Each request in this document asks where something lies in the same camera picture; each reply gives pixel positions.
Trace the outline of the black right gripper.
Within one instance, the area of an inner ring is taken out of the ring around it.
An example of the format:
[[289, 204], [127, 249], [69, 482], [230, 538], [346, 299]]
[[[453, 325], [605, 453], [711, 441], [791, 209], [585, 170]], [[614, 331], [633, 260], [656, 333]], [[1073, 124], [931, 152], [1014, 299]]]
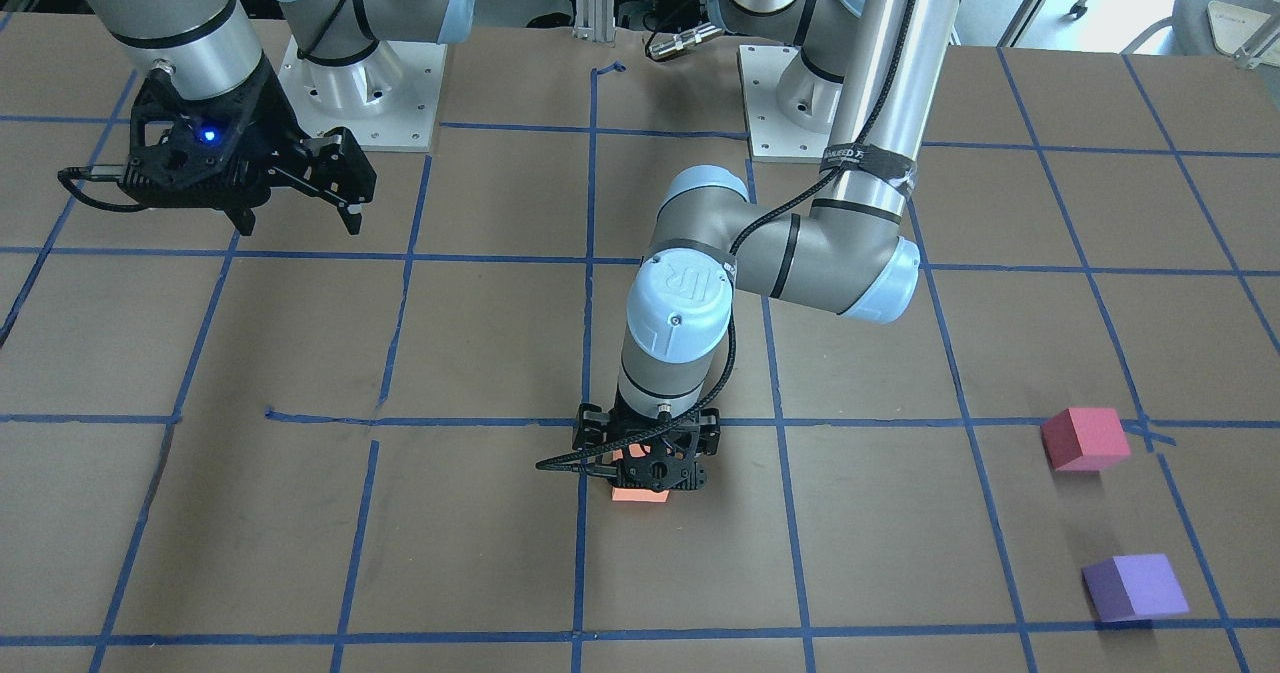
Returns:
[[349, 235], [372, 203], [378, 171], [347, 127], [301, 139], [276, 72], [260, 59], [242, 84], [212, 99], [182, 99], [172, 75], [147, 72], [131, 109], [129, 154], [120, 189], [148, 209], [215, 209], [242, 237], [269, 200], [268, 168], [280, 180], [333, 205]]

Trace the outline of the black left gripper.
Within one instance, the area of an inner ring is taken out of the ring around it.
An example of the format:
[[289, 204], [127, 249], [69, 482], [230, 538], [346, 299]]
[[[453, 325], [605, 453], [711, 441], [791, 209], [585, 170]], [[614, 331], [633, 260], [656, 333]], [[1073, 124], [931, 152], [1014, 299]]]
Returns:
[[[589, 449], [645, 432], [657, 427], [626, 404], [603, 412], [584, 403], [575, 421], [575, 448]], [[721, 441], [721, 418], [716, 408], [700, 409], [698, 418], [686, 418], [667, 432], [640, 441], [649, 447], [645, 455], [625, 453], [621, 462], [611, 462], [613, 450], [594, 455], [588, 464], [589, 476], [608, 480], [613, 487], [648, 489], [652, 491], [695, 491], [707, 484], [703, 455], [716, 455]]]

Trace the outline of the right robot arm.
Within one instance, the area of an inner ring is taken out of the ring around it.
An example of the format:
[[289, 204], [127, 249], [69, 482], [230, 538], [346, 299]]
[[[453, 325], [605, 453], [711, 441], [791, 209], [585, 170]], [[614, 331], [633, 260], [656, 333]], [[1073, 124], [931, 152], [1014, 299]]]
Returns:
[[124, 162], [64, 168], [59, 184], [99, 211], [223, 212], [251, 235], [291, 187], [357, 234], [376, 171], [351, 123], [408, 111], [394, 44], [461, 44], [475, 0], [275, 0], [291, 26], [301, 93], [330, 125], [302, 125], [242, 0], [86, 0], [142, 81]]

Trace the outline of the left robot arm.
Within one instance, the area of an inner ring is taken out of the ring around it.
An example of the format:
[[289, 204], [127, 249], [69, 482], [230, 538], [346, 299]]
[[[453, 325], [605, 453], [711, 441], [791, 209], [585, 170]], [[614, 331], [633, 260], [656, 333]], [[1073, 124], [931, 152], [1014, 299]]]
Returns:
[[901, 235], [916, 157], [961, 0], [708, 0], [713, 23], [786, 41], [838, 84], [817, 180], [777, 207], [713, 166], [675, 177], [626, 301], [614, 403], [579, 408], [568, 454], [541, 471], [617, 490], [692, 491], [721, 440], [713, 407], [737, 357], [739, 293], [892, 322], [919, 280]]

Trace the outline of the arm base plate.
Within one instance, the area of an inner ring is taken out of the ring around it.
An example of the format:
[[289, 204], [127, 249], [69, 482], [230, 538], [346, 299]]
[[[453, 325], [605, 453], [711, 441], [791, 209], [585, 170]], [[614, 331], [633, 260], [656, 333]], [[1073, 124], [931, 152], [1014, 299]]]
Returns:
[[347, 67], [320, 67], [296, 52], [289, 40], [278, 77], [310, 136], [346, 127], [366, 152], [430, 152], [448, 45], [381, 41]]
[[739, 49], [742, 104], [755, 162], [818, 162], [842, 90], [819, 75], [804, 49], [746, 44]]

